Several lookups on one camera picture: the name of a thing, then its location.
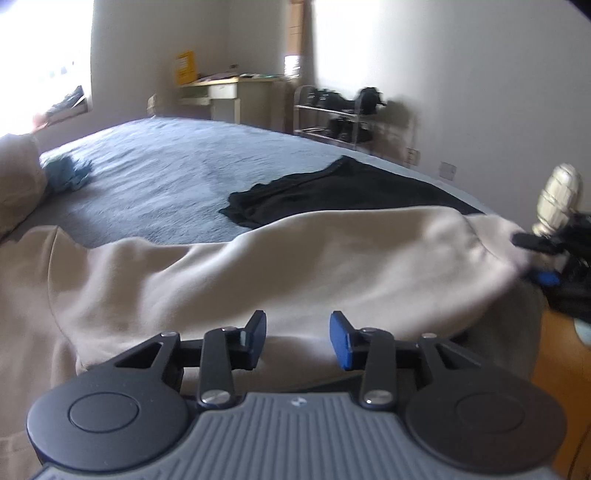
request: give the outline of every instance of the black cloth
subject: black cloth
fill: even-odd
[[[324,170],[294,173],[234,192],[220,213],[237,225],[258,228],[296,213],[441,205],[481,213],[435,185],[372,167],[343,155]]]

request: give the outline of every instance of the beige fabric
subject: beige fabric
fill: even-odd
[[[33,136],[0,137],[0,236],[35,209],[46,185]]]
[[[0,478],[35,468],[22,430],[36,397],[163,330],[202,338],[265,310],[261,361],[237,372],[238,390],[341,378],[334,309],[400,339],[456,333],[527,267],[515,230],[443,207],[305,213],[232,242],[175,247],[132,238],[86,249],[59,228],[33,229],[0,247]]]

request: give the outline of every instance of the electrical outlet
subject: electrical outlet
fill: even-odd
[[[441,165],[439,165],[439,176],[446,180],[453,180],[453,177],[456,176],[456,170],[455,165],[442,161]]]
[[[413,148],[407,148],[407,163],[410,165],[418,165],[418,161],[421,159],[421,153],[419,150]]]

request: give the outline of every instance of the blue towel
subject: blue towel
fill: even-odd
[[[73,192],[89,182],[92,165],[90,161],[74,160],[71,155],[64,154],[49,158],[43,170],[53,192]]]

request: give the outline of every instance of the gray bedsheet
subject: gray bedsheet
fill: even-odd
[[[492,213],[446,183],[380,158],[240,125],[144,119],[67,144],[42,159],[60,153],[92,161],[92,181],[77,192],[49,198],[10,238],[20,238],[33,226],[58,225],[86,247],[129,236],[161,244],[229,241],[247,231],[218,213],[229,193],[320,170],[344,154],[433,183]],[[526,377],[537,355],[542,309],[539,292],[519,282],[465,332],[463,344]]]

